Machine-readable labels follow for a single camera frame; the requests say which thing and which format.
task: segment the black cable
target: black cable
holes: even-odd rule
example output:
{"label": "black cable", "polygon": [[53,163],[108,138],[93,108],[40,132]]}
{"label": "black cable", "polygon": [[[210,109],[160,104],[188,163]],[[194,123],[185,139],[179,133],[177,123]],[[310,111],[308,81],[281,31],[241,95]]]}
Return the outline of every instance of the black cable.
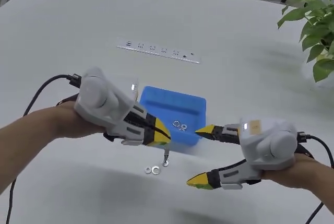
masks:
{"label": "black cable", "polygon": [[[330,161],[330,166],[331,166],[332,168],[334,168],[334,159],[333,159],[333,155],[332,155],[332,153],[331,153],[329,147],[326,145],[326,143],[325,143],[323,140],[319,139],[318,137],[313,136],[313,135],[310,135],[310,134],[307,134],[307,135],[306,135],[306,138],[307,138],[307,139],[314,139],[314,140],[316,140],[317,142],[319,142],[320,144],[323,145],[323,147],[325,148],[325,150],[326,150],[326,152],[327,152],[327,154],[328,154],[328,158],[329,158],[329,161]],[[319,204],[319,206],[318,206],[318,207],[313,211],[313,213],[310,215],[310,217],[308,218],[308,220],[306,221],[305,224],[310,224],[310,222],[313,220],[313,218],[316,216],[316,214],[320,211],[320,209],[321,209],[323,206],[324,206],[324,203],[321,202],[321,203]]]}
{"label": "black cable", "polygon": [[[60,74],[60,75],[56,75],[50,79],[48,79],[35,93],[35,95],[32,97],[32,100],[30,101],[27,109],[25,110],[25,113],[23,114],[23,117],[26,116],[30,109],[32,108],[33,104],[35,103],[36,99],[38,98],[38,96],[41,94],[41,92],[43,91],[43,89],[50,84],[51,82],[57,80],[57,79],[61,79],[61,78],[65,78],[68,80],[72,80],[72,76],[71,75],[66,75],[66,74]],[[11,210],[13,208],[13,194],[14,194],[14,187],[16,184],[16,179],[13,180],[13,182],[11,183],[10,186],[10,191],[9,191],[9,207],[8,207],[8,213],[7,213],[7,219],[6,219],[6,224],[9,224],[10,221],[10,216],[11,216]]]}

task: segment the human arm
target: human arm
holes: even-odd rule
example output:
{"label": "human arm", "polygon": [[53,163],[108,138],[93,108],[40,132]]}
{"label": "human arm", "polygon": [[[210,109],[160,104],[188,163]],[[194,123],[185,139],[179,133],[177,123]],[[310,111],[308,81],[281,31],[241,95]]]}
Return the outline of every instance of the human arm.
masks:
{"label": "human arm", "polygon": [[311,191],[334,214],[334,169],[302,154],[294,166],[281,171],[266,171],[263,179],[283,186]]}
{"label": "human arm", "polygon": [[74,102],[38,110],[0,129],[0,194],[51,141],[79,138],[103,128],[83,120]]}

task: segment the white tabletop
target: white tabletop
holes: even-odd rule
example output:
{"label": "white tabletop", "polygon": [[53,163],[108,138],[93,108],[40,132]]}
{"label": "white tabletop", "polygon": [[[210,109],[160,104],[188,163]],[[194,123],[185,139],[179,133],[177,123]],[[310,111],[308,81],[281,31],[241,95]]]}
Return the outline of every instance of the white tabletop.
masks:
{"label": "white tabletop", "polygon": [[[0,125],[20,117],[49,77],[100,66],[107,73],[206,98],[207,122],[276,116],[332,142],[332,105],[300,74],[302,24],[278,31],[281,6],[256,0],[11,0],[0,9]],[[117,37],[193,51],[201,64],[118,49]],[[35,109],[76,90],[51,84]],[[328,162],[317,143],[306,147]],[[201,140],[171,153],[159,176],[144,168],[162,151],[111,144],[101,135],[47,146],[19,176],[15,223],[304,223],[318,199],[272,182],[240,191],[186,186],[193,175],[241,160],[238,146]],[[5,218],[8,191],[0,197]],[[329,223],[326,209],[315,223]]]}

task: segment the sticker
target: sticker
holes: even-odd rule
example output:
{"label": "sticker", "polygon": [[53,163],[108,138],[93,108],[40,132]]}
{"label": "sticker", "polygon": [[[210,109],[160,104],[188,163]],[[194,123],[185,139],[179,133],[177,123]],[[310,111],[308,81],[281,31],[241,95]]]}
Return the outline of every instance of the sticker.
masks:
{"label": "sticker", "polygon": [[249,132],[252,135],[261,134],[260,120],[254,120],[249,122]]}

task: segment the power strip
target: power strip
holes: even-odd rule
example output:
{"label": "power strip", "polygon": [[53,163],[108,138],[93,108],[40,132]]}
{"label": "power strip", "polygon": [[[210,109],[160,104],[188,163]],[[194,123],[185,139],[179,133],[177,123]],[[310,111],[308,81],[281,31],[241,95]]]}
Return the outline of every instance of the power strip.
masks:
{"label": "power strip", "polygon": [[138,40],[135,41],[135,40],[118,39],[117,47],[141,53],[153,54],[156,56],[174,58],[176,60],[187,61],[196,64],[200,64],[201,61],[200,57],[194,54],[193,52],[174,49],[174,48],[167,48],[165,46],[161,47],[154,43],[142,42]]}

